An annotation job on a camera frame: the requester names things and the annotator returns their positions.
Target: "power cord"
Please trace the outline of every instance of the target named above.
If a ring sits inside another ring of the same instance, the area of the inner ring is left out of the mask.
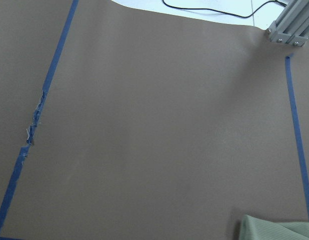
[[[219,10],[211,9],[211,8],[187,8],[187,7],[171,6],[171,5],[167,4],[165,2],[165,0],[162,0],[162,3],[164,5],[166,5],[167,7],[172,8],[172,9],[179,9],[179,10],[208,10],[208,11],[213,11],[213,12],[220,13],[220,14],[230,15],[230,16],[233,16],[233,17],[241,18],[241,19],[248,19],[248,18],[252,17],[259,9],[261,9],[264,5],[269,4],[269,3],[279,4],[279,5],[281,5],[284,8],[287,6],[287,4],[285,4],[285,3],[281,2],[281,1],[271,0],[271,1],[267,1],[264,4],[262,4],[260,7],[258,7],[250,15],[248,15],[248,16],[241,16],[241,15],[237,15],[237,14],[234,14],[234,13],[231,13],[231,12],[219,11]]]

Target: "black cable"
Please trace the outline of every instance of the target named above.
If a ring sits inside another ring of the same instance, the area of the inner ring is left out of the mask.
[[[248,15],[248,16],[241,16],[241,15],[237,15],[237,14],[234,14],[234,13],[230,13],[230,12],[226,12],[226,11],[219,11],[219,10],[215,10],[215,9],[211,9],[211,8],[187,8],[187,7],[171,6],[171,5],[167,4],[167,3],[165,2],[165,0],[162,0],[162,3],[163,3],[164,5],[166,5],[167,7],[173,8],[173,9],[180,9],[180,10],[208,10],[208,11],[213,11],[213,12],[220,13],[220,14],[230,15],[230,16],[233,16],[233,17],[241,18],[241,19],[248,19],[248,18],[250,18],[250,17],[253,16],[259,9],[261,9],[264,5],[269,4],[269,3],[276,3],[276,4],[281,5],[282,7],[286,7],[286,6],[287,6],[287,4],[285,4],[285,3],[281,2],[281,1],[278,1],[278,0],[271,0],[271,1],[267,1],[267,2],[265,2],[264,4],[262,4],[260,7],[258,7],[258,8],[257,8],[253,13],[251,13],[250,15]]]

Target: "wire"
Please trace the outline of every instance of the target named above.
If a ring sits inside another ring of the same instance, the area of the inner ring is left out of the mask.
[[[278,0],[271,0],[271,1],[267,1],[267,2],[265,2],[264,4],[262,4],[260,7],[258,7],[258,8],[257,8],[253,13],[251,13],[250,15],[248,15],[248,16],[241,16],[241,15],[237,15],[237,14],[234,14],[234,13],[231,13],[231,12],[219,11],[219,10],[211,9],[211,8],[187,8],[187,7],[171,6],[171,5],[167,4],[167,3],[165,2],[165,0],[162,0],[162,3],[163,3],[164,5],[166,5],[167,7],[173,8],[173,9],[179,9],[179,10],[208,10],[208,11],[213,11],[213,12],[220,13],[220,14],[230,15],[230,16],[233,16],[233,17],[241,18],[241,19],[248,19],[248,18],[252,17],[259,9],[261,9],[264,5],[269,4],[269,3],[279,4],[279,5],[281,5],[281,6],[284,7],[284,8],[287,6],[287,4],[285,4],[285,3],[281,2],[281,1],[278,1]]]

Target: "white floor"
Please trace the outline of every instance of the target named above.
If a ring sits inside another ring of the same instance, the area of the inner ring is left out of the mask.
[[[113,0],[126,7],[147,10],[152,12],[183,16],[193,19],[201,19],[216,23],[248,25],[260,29],[267,29],[283,11],[283,7],[277,3],[268,3],[257,11],[254,16],[242,19],[234,16],[219,14],[207,10],[179,10],[167,7],[162,0]],[[165,0],[169,5],[182,8],[211,8],[224,12],[230,12],[242,16],[250,15],[266,0]]]

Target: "green cloth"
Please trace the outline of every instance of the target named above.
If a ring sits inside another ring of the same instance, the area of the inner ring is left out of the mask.
[[[275,223],[245,215],[239,240],[309,240],[309,222]]]

